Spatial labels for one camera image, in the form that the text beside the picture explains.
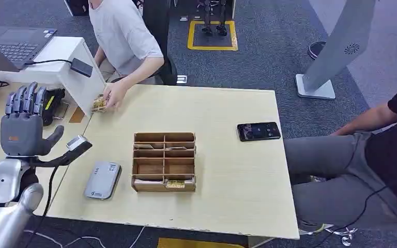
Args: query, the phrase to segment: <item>robotic finger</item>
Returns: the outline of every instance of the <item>robotic finger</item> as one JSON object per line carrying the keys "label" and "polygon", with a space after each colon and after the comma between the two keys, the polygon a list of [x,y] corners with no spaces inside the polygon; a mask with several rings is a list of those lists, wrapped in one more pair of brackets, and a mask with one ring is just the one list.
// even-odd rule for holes
{"label": "robotic finger", "polygon": [[23,102],[23,112],[25,113],[33,113],[34,108],[34,91],[37,88],[37,82],[32,82],[28,86],[28,90],[25,92],[24,102]]}
{"label": "robotic finger", "polygon": [[5,115],[9,116],[14,108],[14,99],[16,98],[16,93],[11,92],[7,98],[7,104],[5,105]]}
{"label": "robotic finger", "polygon": [[26,86],[21,86],[17,93],[16,98],[14,99],[13,113],[21,113],[23,112],[23,100],[26,91]]}
{"label": "robotic finger", "polygon": [[39,115],[40,117],[42,116],[43,101],[45,99],[46,91],[47,89],[45,87],[40,87],[39,90],[37,91],[36,101],[34,102],[34,109],[33,109],[34,115]]}

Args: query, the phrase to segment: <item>black chair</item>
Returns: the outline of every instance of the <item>black chair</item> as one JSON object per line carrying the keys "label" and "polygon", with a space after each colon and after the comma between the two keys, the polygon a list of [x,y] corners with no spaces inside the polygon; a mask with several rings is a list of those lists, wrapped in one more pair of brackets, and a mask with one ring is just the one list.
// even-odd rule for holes
{"label": "black chair", "polygon": [[[142,4],[141,0],[133,1],[136,6]],[[148,30],[159,44],[165,60],[163,66],[152,76],[160,76],[164,85],[176,85],[177,69],[173,60],[167,54],[171,0],[143,0],[143,2],[144,13],[142,18]]]}

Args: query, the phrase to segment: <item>robotic thumb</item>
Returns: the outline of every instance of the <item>robotic thumb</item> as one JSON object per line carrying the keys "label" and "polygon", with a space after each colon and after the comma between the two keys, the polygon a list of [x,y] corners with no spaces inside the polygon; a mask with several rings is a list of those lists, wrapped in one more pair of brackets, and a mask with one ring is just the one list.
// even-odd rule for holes
{"label": "robotic thumb", "polygon": [[65,127],[61,125],[57,126],[54,132],[47,139],[43,139],[39,155],[47,155],[51,151],[51,148],[62,138],[64,131]]}

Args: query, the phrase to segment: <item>laptop keyboard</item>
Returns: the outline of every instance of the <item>laptop keyboard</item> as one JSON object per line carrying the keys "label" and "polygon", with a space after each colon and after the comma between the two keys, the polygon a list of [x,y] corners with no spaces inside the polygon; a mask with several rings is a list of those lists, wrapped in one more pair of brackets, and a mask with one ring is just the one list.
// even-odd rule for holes
{"label": "laptop keyboard", "polygon": [[33,53],[39,44],[6,42],[0,43],[0,52],[10,61],[23,61]]}

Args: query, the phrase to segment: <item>black smartphone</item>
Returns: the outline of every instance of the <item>black smartphone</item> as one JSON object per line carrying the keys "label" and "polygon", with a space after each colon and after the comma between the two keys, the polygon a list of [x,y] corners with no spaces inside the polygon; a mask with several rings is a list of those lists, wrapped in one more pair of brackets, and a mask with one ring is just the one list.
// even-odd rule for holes
{"label": "black smartphone", "polygon": [[241,141],[275,140],[281,137],[276,122],[238,124],[237,129]]}

